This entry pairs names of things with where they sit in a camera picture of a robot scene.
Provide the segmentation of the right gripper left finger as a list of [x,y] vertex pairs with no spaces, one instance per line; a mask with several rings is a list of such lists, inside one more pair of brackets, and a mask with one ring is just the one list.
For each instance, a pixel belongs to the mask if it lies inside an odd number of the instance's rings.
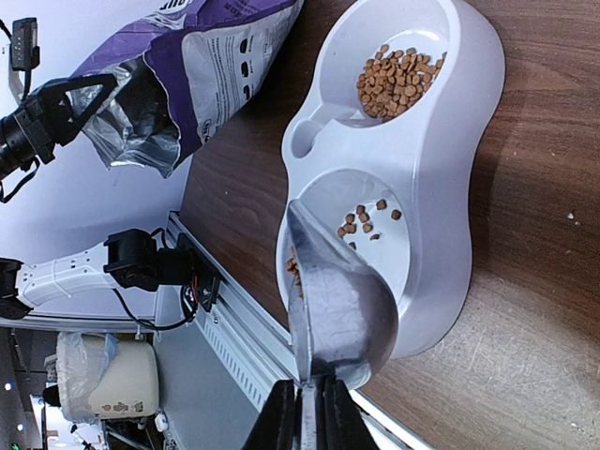
[[292,450],[296,391],[292,380],[277,381],[242,446],[243,450]]

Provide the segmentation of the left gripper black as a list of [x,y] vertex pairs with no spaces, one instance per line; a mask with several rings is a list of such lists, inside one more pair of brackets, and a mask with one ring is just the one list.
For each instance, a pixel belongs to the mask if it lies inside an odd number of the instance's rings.
[[22,131],[43,164],[54,160],[54,147],[71,143],[117,87],[112,74],[55,79],[22,104]]

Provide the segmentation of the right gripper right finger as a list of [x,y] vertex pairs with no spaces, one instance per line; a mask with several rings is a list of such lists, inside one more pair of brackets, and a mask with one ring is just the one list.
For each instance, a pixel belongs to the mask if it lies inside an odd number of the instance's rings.
[[344,381],[336,377],[325,378],[323,408],[327,449],[379,449]]

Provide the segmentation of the metal food scoop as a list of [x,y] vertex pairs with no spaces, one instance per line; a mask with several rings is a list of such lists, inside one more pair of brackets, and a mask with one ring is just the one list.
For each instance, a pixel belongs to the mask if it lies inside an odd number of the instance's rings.
[[304,203],[290,201],[286,220],[299,272],[288,299],[300,383],[293,446],[323,449],[326,380],[353,390],[384,366],[398,336],[397,305],[381,275]]

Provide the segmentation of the grey double pet bowl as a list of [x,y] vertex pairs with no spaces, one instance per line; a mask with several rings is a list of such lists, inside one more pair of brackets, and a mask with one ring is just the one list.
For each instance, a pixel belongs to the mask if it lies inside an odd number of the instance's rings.
[[[415,49],[441,70],[399,117],[369,117],[357,82],[382,47]],[[393,358],[424,352],[456,322],[473,268],[469,185],[503,91],[503,46],[464,1],[358,1],[319,52],[306,99],[284,133],[288,196],[331,230],[364,205],[373,233],[352,236],[391,288]]]

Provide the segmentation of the purple puppy food bag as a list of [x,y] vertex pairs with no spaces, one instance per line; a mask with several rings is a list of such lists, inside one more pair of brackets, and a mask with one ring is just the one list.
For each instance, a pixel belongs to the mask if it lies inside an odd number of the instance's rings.
[[302,6],[169,1],[108,37],[74,73],[117,80],[83,128],[104,165],[170,176],[260,90]]

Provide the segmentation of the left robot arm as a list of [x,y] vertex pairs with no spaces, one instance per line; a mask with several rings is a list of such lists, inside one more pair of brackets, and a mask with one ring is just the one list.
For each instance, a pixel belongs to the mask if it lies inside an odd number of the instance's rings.
[[[39,167],[54,159],[54,148],[71,143],[96,113],[117,81],[110,74],[45,83],[1,121],[1,175],[26,173],[22,188]],[[132,229],[109,236],[87,250],[48,262],[1,261],[1,316],[20,320],[55,299],[93,290],[160,285],[160,252],[153,234]]]

